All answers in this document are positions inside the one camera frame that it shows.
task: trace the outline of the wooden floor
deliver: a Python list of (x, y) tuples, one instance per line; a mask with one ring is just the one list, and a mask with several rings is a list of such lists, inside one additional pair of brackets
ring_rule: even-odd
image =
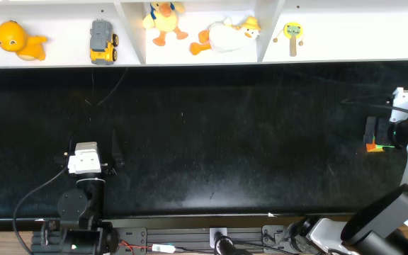
[[(400, 230), (402, 230), (404, 235), (408, 238), (408, 227), (402, 226)], [(26, 245), (30, 247), (32, 232), (21, 232), (20, 234)], [(0, 232), (0, 255), (1, 254), (25, 255), (26, 251), (23, 250), (13, 232)]]

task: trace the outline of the wooden handle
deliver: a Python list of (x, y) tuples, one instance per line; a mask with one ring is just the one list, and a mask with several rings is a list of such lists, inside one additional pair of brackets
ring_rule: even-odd
[(295, 57), (297, 56), (297, 38), (295, 35), (292, 35), (289, 40), (289, 47), (290, 47), (290, 56)]

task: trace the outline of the toy truck wheel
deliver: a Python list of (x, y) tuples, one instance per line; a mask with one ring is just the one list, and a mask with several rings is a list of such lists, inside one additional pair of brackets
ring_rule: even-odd
[(118, 60), (118, 52), (116, 51), (116, 49), (113, 49), (113, 61)]
[(113, 34), (113, 45), (114, 47), (117, 47), (119, 45), (119, 36), (116, 34)]

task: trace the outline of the black tabletop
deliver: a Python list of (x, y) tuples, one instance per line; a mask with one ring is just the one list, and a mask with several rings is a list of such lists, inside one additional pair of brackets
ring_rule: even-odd
[[(353, 212), (400, 184), (405, 151), (367, 153), (366, 118), (342, 99), (408, 89), (408, 62), (0, 70), (0, 217), (53, 177), (75, 142), (126, 167), (106, 180), (107, 218)], [(20, 217), (54, 217), (63, 175)]]

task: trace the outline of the blue vest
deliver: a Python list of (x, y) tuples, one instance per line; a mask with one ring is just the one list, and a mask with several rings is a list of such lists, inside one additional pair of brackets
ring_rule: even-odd
[[(171, 9), (174, 11), (176, 9), (176, 7), (173, 5), (173, 3), (171, 3)], [(154, 14), (155, 8), (152, 6), (152, 4), (150, 4), (150, 16), (152, 17), (153, 20), (156, 20), (157, 17)]]

